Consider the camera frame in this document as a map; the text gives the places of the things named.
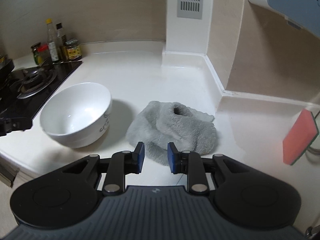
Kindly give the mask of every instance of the cloth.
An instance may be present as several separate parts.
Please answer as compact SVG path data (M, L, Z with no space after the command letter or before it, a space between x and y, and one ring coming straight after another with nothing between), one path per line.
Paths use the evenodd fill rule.
M142 141L148 158L168 165L167 144L174 142L178 151L211 152L216 141L213 115L183 104L151 101L137 115L126 133L132 146Z

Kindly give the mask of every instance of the white label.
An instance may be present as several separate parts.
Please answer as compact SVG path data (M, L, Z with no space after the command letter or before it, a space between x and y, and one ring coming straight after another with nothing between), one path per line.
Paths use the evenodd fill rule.
M50 55L51 55L52 61L59 60L56 44L54 44L54 42L50 42L48 44L48 47L49 47L49 51L50 51Z

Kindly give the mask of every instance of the crumpled gray cloth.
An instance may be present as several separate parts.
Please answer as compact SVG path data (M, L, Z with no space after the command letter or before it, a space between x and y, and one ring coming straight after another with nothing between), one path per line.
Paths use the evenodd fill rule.
M174 142L178 151L211 152L216 141L213 115L183 104L151 101L133 120L126 133L132 146L142 141L150 159L168 165L167 144Z

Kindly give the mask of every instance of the ribbed gray panel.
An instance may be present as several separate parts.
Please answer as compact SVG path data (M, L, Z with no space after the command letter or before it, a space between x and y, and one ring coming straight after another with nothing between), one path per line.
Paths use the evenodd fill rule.
M87 219L57 230L20 225L5 240L302 240L293 227L259 232L238 227L218 215L205 197L184 187L130 186L106 197Z

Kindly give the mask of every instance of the jar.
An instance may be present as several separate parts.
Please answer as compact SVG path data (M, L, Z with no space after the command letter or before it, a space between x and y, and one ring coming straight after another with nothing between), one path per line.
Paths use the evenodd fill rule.
M82 59L81 49L77 39L66 41L66 48L69 60L77 61Z
M43 59L41 58L39 52L38 52L38 48L40 47L41 42L38 42L36 44L33 44L31 46L32 49L32 53L33 53L33 59L35 60L35 63L39 66L42 62Z
M44 44L38 48L38 53L42 58L42 61L45 61L47 58L51 57L49 52L48 44Z

